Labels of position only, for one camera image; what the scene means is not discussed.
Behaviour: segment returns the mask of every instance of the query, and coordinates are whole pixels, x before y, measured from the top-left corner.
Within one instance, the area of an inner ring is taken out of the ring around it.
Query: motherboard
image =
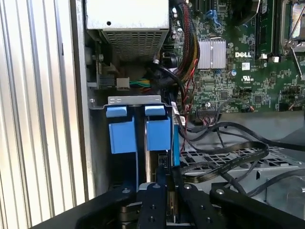
[[[256,112],[288,111],[305,96],[304,51],[294,49],[288,54],[281,43],[281,36],[285,36],[286,42],[291,37],[290,42],[297,43],[295,46],[303,45],[305,3],[290,0],[257,2],[257,13],[249,21],[240,20],[239,23],[233,22],[232,0],[188,2],[201,49],[193,76],[196,86],[192,113],[217,110],[221,103],[232,98],[251,104]],[[184,37],[180,22],[175,19],[176,13],[173,8],[167,44],[173,46],[180,60]],[[292,110],[304,109],[305,106],[298,104]],[[226,112],[247,110],[240,103],[231,103]]]

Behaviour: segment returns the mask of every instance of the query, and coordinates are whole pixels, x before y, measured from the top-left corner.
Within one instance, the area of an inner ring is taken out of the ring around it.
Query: dell logo
[[[249,52],[236,52],[235,57],[245,57],[245,58],[251,58],[251,54]]]

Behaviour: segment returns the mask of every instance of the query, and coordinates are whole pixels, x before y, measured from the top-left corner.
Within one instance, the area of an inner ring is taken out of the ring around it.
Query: green circuit board
[[[250,103],[256,112],[288,110],[291,104],[305,95],[305,81],[301,80],[292,56],[283,57],[280,62],[273,62],[272,57],[267,60],[255,57],[257,53],[272,51],[274,0],[263,0],[261,17],[254,17],[238,27],[230,25],[230,1],[213,2],[220,26],[206,18],[205,4],[201,5],[200,11],[195,11],[191,2],[189,6],[193,11],[193,21],[200,41],[214,37],[226,41],[226,68],[195,71],[196,89],[192,112],[217,110],[221,103],[231,98]],[[258,29],[260,38],[265,39],[260,45],[256,43]],[[180,60],[183,53],[183,32],[179,21],[173,20],[172,30],[177,31],[173,44]],[[236,57],[236,52],[245,55]],[[299,56],[298,61],[304,71],[305,57]],[[232,71],[236,71],[236,75],[232,76]],[[187,92],[190,96],[192,89],[190,87]],[[226,111],[233,113],[242,109],[242,105],[236,103],[230,104]],[[303,105],[295,108],[304,109]]]

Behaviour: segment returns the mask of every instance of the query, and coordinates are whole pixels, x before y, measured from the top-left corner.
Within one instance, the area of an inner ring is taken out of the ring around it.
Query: black cable
[[[216,130],[216,133],[217,133],[217,136],[218,136],[218,138],[220,140],[221,145],[223,146],[223,148],[225,148],[224,141],[223,141],[223,139],[220,136],[219,130]]]
[[[244,135],[229,133],[229,132],[225,132],[225,131],[221,131],[221,130],[219,130],[219,133],[220,133],[220,134],[223,134],[223,135],[232,135],[232,136],[244,138],[244,139],[246,139],[246,140],[248,140],[248,141],[252,141],[252,139],[250,139],[249,137],[246,137],[246,136],[244,136]],[[256,167],[257,163],[258,163],[258,161],[254,161],[254,162],[252,163],[252,165],[250,166],[250,168],[247,170],[247,172],[245,172],[243,175],[241,175],[240,177],[238,177],[238,178],[236,179],[236,181],[239,182],[239,181],[245,179],[245,178],[253,171],[253,169]],[[225,188],[228,188],[228,187],[230,187],[230,184],[227,184],[227,185],[224,186],[224,187],[225,187]]]
[[[263,192],[264,190],[266,190],[266,188],[268,188],[269,186],[275,184],[276,182],[288,178],[288,177],[292,177],[292,176],[304,176],[305,175],[305,168],[301,168],[301,169],[297,169],[297,170],[292,170],[289,172],[285,172],[282,173],[280,175],[275,176],[274,178],[268,180],[266,183],[262,184],[261,186],[253,189],[252,191],[247,193],[248,197],[254,197],[258,194],[260,194],[261,192]]]
[[[270,146],[276,146],[276,147],[280,147],[280,148],[285,148],[285,149],[292,149],[292,150],[298,150],[298,151],[304,151],[305,152],[305,146],[299,146],[299,145],[294,145],[294,144],[289,144],[289,143],[281,143],[281,142],[275,142],[275,141],[271,141],[269,139],[266,139],[262,136],[260,136],[259,134],[255,133],[254,131],[248,129],[247,127],[238,124],[238,123],[232,123],[232,122],[221,122],[221,123],[217,123],[213,126],[211,126],[207,131],[203,132],[200,136],[194,138],[194,139],[188,139],[188,141],[199,141],[201,139],[203,139],[205,136],[207,136],[208,134],[210,134],[213,131],[216,131],[218,128],[220,127],[234,127],[237,128],[241,131],[246,132],[248,135],[251,135],[252,137],[256,138],[257,140],[270,145]]]
[[[180,172],[182,175],[185,175],[187,172],[194,170],[196,168],[201,168],[202,166],[209,166],[211,169],[216,169],[218,168],[218,166],[216,166],[215,164],[211,163],[211,162],[199,162],[193,165],[190,165],[188,167],[184,167],[182,169],[180,169]],[[222,177],[228,181],[228,183],[230,185],[232,185],[239,193],[246,195],[246,191],[244,190],[244,188],[237,182],[237,180],[234,179],[233,176],[231,176],[228,173],[222,174]]]
[[[249,137],[244,136],[244,135],[239,135],[239,134],[235,134],[235,133],[229,133],[229,132],[225,132],[225,131],[221,131],[221,130],[219,130],[218,132],[219,132],[220,134],[223,134],[223,135],[232,135],[232,136],[244,138],[244,139],[246,139],[246,140],[248,140],[248,141],[253,141],[252,139],[250,139]]]
[[[163,67],[162,65],[152,63],[151,67],[154,68],[154,69],[159,70],[160,72],[166,74],[170,79],[172,79],[171,85],[173,83],[177,83],[178,84],[179,90],[181,92],[181,100],[183,101],[184,98],[185,98],[185,88],[184,88],[184,84],[182,83],[182,81],[174,73],[172,73],[170,70],[168,70],[167,68]],[[165,83],[164,86],[168,86],[168,85],[166,85],[166,81],[165,81],[166,79],[167,78],[160,79],[159,80],[159,84],[162,85],[161,81],[163,80],[164,83]]]
[[[266,144],[263,144],[261,142],[242,142],[242,143],[238,143],[232,146],[228,146],[226,148],[220,148],[220,149],[199,149],[197,147],[195,147],[191,141],[188,139],[186,132],[184,131],[182,122],[180,120],[180,116],[176,115],[176,118],[178,120],[178,124],[179,124],[179,129],[181,131],[182,136],[186,139],[187,143],[194,149],[196,150],[198,153],[204,153],[204,154],[210,154],[210,155],[214,155],[214,154],[227,154],[227,153],[231,153],[233,151],[237,151],[240,149],[245,149],[245,148],[259,148],[262,150],[265,150],[267,148]]]
[[[229,103],[232,103],[232,102],[240,102],[248,107],[252,107],[250,104],[246,103],[245,101],[243,101],[242,99],[236,99],[236,98],[233,98],[233,99],[229,99],[227,101],[225,101],[224,103],[222,103],[219,108],[218,108],[218,111],[217,111],[217,114],[216,114],[216,118],[215,118],[215,123],[218,122],[218,119],[219,119],[219,115],[222,111],[222,109],[227,106]]]
[[[217,176],[221,176],[225,173],[227,173],[228,171],[230,171],[233,168],[236,168],[237,166],[240,166],[242,164],[246,164],[246,163],[250,163],[256,160],[259,160],[261,158],[264,158],[268,155],[269,151],[268,151],[268,146],[264,143],[261,142],[244,142],[244,143],[240,143],[240,144],[236,144],[233,146],[229,146],[229,147],[225,147],[225,148],[221,148],[221,149],[210,149],[210,150],[202,150],[202,149],[198,149],[196,147],[194,147],[192,145],[192,143],[188,140],[186,133],[183,129],[183,125],[182,122],[180,120],[179,115],[176,115],[180,130],[182,132],[182,135],[185,137],[186,141],[195,149],[197,150],[197,152],[202,152],[202,153],[206,153],[206,154],[226,154],[226,153],[231,153],[233,151],[237,151],[240,149],[245,149],[245,148],[257,148],[260,149],[252,154],[248,154],[242,157],[238,157],[235,158],[229,162],[227,162],[226,164],[224,164],[223,166],[220,166],[216,169],[212,169],[211,171],[208,171],[202,175],[199,176],[185,176],[184,177],[184,181],[185,182],[190,182],[190,183],[201,183],[210,179],[213,179]]]

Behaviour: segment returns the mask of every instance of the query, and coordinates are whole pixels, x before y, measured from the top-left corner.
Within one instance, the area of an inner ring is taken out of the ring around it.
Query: silver heatsink
[[[101,30],[123,61],[152,59],[169,31],[168,0],[87,0],[87,29]]]
[[[226,64],[226,41],[210,39],[199,41],[198,69],[222,69]]]

